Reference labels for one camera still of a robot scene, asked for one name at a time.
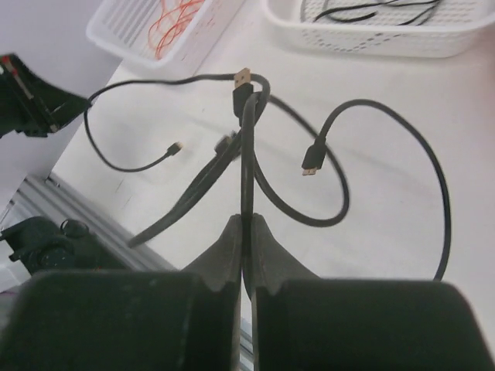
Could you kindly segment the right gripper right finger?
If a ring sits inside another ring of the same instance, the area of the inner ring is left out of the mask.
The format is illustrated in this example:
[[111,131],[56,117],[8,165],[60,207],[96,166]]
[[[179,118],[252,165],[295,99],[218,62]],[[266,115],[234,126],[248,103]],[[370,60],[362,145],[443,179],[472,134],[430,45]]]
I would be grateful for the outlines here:
[[321,278],[251,222],[257,370],[492,370],[467,300],[441,281]]

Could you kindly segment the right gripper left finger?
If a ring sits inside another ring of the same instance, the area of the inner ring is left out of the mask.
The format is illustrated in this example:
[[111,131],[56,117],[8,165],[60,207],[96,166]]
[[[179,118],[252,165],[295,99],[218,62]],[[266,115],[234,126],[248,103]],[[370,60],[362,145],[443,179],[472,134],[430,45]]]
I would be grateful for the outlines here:
[[3,370],[236,370],[242,222],[179,271],[58,270],[21,289]]

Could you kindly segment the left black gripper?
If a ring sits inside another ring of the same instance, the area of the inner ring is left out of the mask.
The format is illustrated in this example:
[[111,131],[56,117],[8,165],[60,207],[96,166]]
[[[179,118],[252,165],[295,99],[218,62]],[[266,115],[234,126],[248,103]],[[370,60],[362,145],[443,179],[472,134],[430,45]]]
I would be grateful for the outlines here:
[[35,75],[14,54],[1,56],[1,136],[31,138],[57,133],[90,107],[90,101]]

